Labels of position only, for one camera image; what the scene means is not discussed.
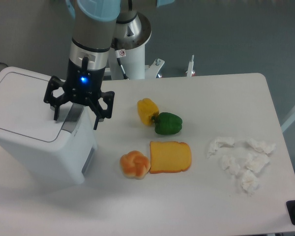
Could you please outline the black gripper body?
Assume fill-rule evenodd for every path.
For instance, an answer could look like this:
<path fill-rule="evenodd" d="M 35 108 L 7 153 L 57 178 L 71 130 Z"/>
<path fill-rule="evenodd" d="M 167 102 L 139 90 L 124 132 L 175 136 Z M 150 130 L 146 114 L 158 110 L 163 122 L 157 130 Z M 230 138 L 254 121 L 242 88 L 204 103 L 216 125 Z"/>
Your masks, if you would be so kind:
<path fill-rule="evenodd" d="M 84 106 L 98 104 L 105 68 L 99 70 L 84 69 L 71 60 L 68 63 L 67 77 L 63 85 L 64 94 L 72 103 Z"/>

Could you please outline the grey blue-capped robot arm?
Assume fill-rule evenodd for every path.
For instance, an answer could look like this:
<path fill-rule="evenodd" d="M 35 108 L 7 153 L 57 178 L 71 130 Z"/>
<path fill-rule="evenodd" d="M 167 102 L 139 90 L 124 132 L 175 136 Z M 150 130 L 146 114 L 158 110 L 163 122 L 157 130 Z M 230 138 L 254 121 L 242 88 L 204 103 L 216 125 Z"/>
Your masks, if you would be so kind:
<path fill-rule="evenodd" d="M 145 8 L 168 5 L 167 0 L 71 0 L 75 24 L 64 81 L 52 76 L 44 102 L 59 117 L 61 105 L 88 106 L 96 122 L 112 116 L 114 92 L 103 92 L 105 68 L 113 79 L 145 77 L 145 45 L 151 36 Z"/>

